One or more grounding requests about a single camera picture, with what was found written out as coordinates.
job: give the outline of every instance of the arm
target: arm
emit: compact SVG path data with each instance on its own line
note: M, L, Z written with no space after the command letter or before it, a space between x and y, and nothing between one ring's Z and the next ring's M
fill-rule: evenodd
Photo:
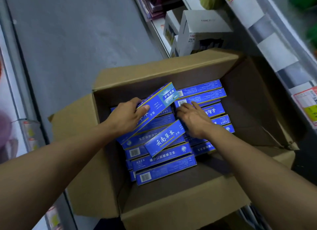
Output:
M135 128L149 110L146 105L135 111L140 101L120 103L87 132L1 164L1 229L32 229L103 146Z
M317 229L317 187L258 149L215 125L196 104L177 116L190 135L209 140L273 229Z

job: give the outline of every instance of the person's right arm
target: person's right arm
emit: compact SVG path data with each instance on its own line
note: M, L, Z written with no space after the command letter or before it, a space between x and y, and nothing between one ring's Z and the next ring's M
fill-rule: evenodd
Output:
M177 116L190 135L209 140L230 164L236 179L272 229L317 229L317 187L220 125L195 102Z

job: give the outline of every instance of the open cardboard box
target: open cardboard box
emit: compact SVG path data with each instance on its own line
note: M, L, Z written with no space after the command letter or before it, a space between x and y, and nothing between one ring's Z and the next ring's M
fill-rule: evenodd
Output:
M51 118L55 140L85 131L105 120L110 107L147 97L167 82L176 89L221 79L221 100L235 135L291 167L286 148L292 133L271 99L256 64L238 53L211 49L138 66L105 69L93 92ZM115 141L100 150L68 186L75 214L121 216L126 229L198 229L248 204L234 176L198 165L138 187L129 181L124 153Z

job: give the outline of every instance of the person's left arm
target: person's left arm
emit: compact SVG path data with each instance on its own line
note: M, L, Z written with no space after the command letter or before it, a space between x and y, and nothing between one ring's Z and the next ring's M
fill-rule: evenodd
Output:
M149 110L133 98L107 120L80 135L54 142L0 165L1 229L32 229L68 184L110 141L132 131Z

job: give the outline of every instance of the gray floor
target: gray floor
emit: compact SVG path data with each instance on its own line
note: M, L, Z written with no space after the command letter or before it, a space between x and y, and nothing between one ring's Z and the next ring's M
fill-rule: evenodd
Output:
M101 69L162 59L134 0L7 2L50 140L47 117L91 92ZM66 229L72 229L65 204L60 208ZM79 230L98 221L75 219Z

